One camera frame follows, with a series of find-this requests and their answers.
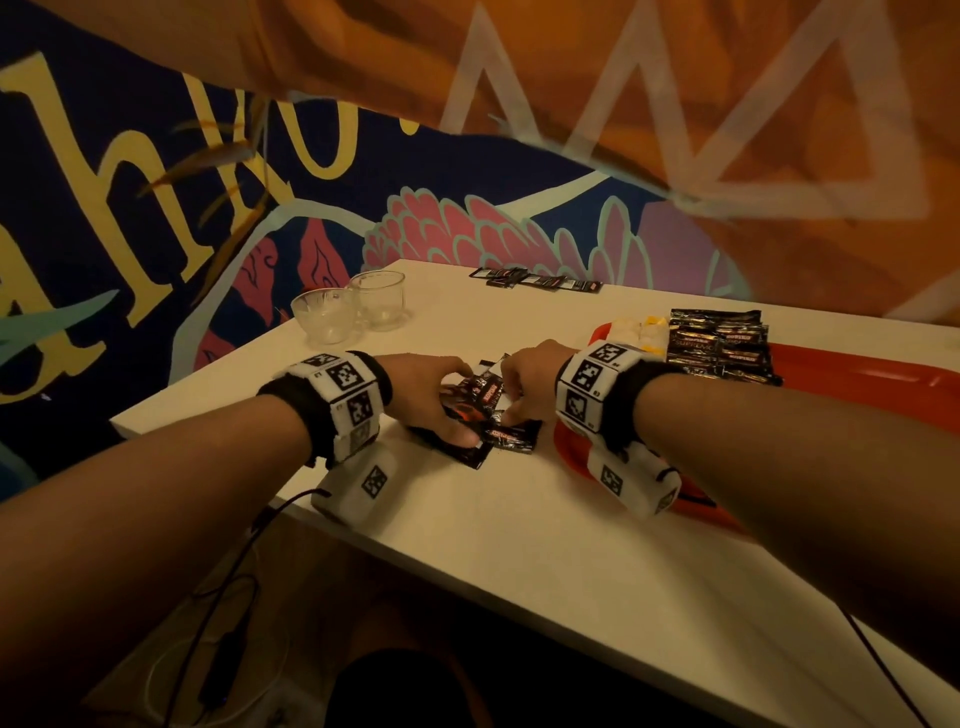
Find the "floor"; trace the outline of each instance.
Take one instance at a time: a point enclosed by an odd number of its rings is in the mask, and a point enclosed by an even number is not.
[[[218,585],[232,559],[233,554],[228,554],[197,592]],[[392,591],[428,600],[435,613],[442,615],[453,647],[483,694],[496,725],[579,720],[604,725],[620,723],[627,716],[631,723],[636,718],[650,725],[667,721],[726,725],[292,518],[277,519],[241,571],[256,573],[262,585],[250,646],[228,704],[206,717],[203,726],[318,725],[356,615],[377,595]],[[250,582],[233,585],[207,634],[219,636],[231,629],[250,595]],[[91,724],[116,728],[158,725],[186,642],[196,631],[206,604],[205,599],[185,599],[90,694],[86,707],[97,716]],[[191,725],[200,716],[195,696],[212,651],[212,643],[204,643],[197,653],[174,714],[176,724]],[[295,706],[299,718],[296,710],[283,710],[291,701],[301,703]]]

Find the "finger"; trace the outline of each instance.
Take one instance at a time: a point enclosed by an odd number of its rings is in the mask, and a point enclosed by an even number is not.
[[[503,372],[503,388],[507,391],[507,397],[513,401],[519,400],[522,390],[520,372],[516,370],[516,354],[508,356],[500,369]]]
[[[500,423],[505,427],[513,427],[529,420],[530,415],[527,413],[529,407],[526,401],[524,398],[511,404],[507,411],[500,416]]]
[[[480,443],[480,436],[476,432],[456,420],[451,420],[443,411],[430,429],[436,432],[441,440],[458,448],[475,448]]]
[[[440,356],[437,367],[440,370],[440,377],[458,374],[463,376],[473,376],[473,368],[459,356]]]

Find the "forearm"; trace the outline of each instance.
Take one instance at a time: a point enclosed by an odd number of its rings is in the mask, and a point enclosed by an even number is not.
[[[947,638],[960,615],[956,437],[839,400],[679,375],[643,389],[634,421],[788,567],[960,682]]]
[[[156,622],[309,454],[294,410],[257,397],[110,449],[0,505],[0,683]]]

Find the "plastic tray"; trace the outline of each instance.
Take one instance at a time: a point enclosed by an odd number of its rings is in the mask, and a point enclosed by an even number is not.
[[[597,328],[590,343],[606,339],[610,326]],[[784,387],[869,404],[960,434],[960,374],[956,372],[787,344],[771,344],[770,352]],[[593,480],[587,470],[589,440],[563,423],[557,423],[553,440],[567,466]],[[685,476],[682,481],[683,488],[673,505],[676,513],[746,533],[693,481]]]

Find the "mural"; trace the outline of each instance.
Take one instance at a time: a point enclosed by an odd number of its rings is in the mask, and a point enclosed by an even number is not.
[[[289,320],[303,288],[400,258],[826,308],[855,290],[862,312],[903,298],[861,252],[819,232],[780,241],[775,220],[732,219],[750,212],[742,205],[705,209],[543,148],[346,102],[303,98],[259,116],[243,91],[26,0],[0,20],[0,499],[115,443],[110,416]],[[503,129],[526,138],[505,110]],[[468,130],[469,111],[459,128],[446,113],[439,126]],[[259,151],[245,137],[254,116]],[[225,143],[246,151],[145,189]],[[780,201],[804,200],[817,202]]]

